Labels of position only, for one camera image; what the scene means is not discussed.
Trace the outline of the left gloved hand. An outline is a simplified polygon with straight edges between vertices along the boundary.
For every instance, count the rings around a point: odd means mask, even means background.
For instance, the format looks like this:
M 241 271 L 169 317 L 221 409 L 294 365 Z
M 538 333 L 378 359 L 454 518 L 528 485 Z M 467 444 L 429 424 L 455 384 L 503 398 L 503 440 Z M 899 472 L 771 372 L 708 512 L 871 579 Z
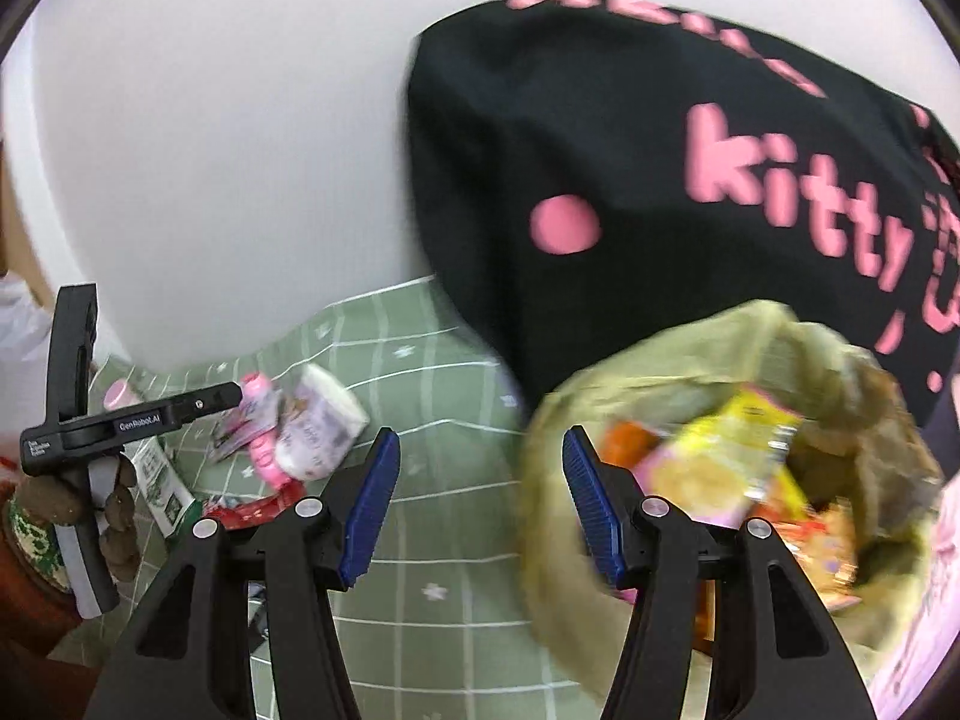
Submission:
M 112 578 L 130 582 L 142 562 L 132 496 L 137 475 L 125 455 L 110 457 L 107 465 L 112 489 L 104 504 L 106 529 L 99 535 L 98 548 Z M 39 582 L 54 592 L 68 593 L 70 582 L 53 528 L 75 527 L 91 511 L 93 507 L 71 484 L 55 476 L 25 476 L 5 504 L 5 535 Z

